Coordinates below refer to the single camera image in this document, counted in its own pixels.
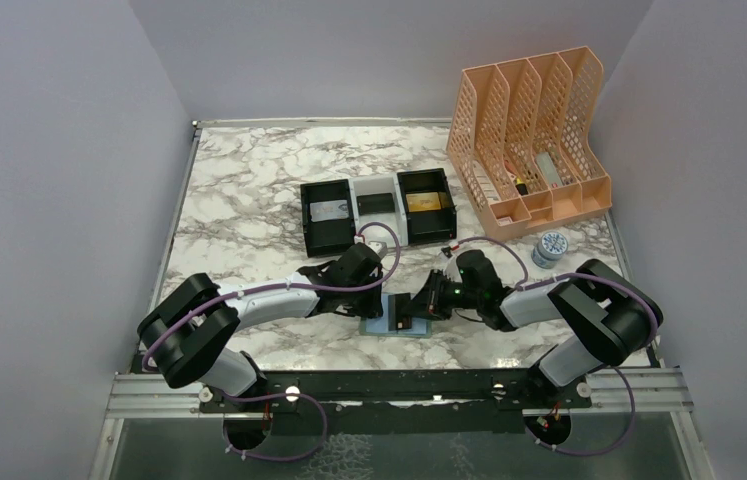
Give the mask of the black credit card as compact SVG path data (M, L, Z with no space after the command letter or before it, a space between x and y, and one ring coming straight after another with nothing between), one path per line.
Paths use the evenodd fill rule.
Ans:
M393 331L410 330L413 315L410 293L394 294L389 300L389 328Z
M360 216L390 214L395 213L396 210L396 203L391 192L357 196L357 211Z

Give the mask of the green card holder wallet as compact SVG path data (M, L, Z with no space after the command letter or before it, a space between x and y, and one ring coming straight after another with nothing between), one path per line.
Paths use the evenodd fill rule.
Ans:
M382 314L376 318L363 319L359 332L367 336L381 337L409 337L427 338L431 336L430 321L425 318L413 317L413 327L410 330L393 331L389 328L389 300L394 294L385 293L381 296Z

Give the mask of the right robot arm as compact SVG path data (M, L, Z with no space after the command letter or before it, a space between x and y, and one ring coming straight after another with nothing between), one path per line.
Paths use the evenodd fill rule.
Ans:
M459 277L433 270L420 291L403 304L402 316L445 320L455 309L475 311L482 324L500 332L561 319L572 335L553 347L526 374L523 391L549 407L566 386L604 366L618 367L646 347L663 323L660 307L600 260L553 279L513 287L503 284L480 250L456 259Z

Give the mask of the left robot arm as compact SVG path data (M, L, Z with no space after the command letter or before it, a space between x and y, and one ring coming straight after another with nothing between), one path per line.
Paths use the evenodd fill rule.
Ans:
M202 383L239 410L262 401L266 379L254 359L233 351L234 333L267 322L322 314L381 315L386 245L355 243L338 259L304 266L282 280L222 289L207 274L183 281L139 324L141 367L173 389Z

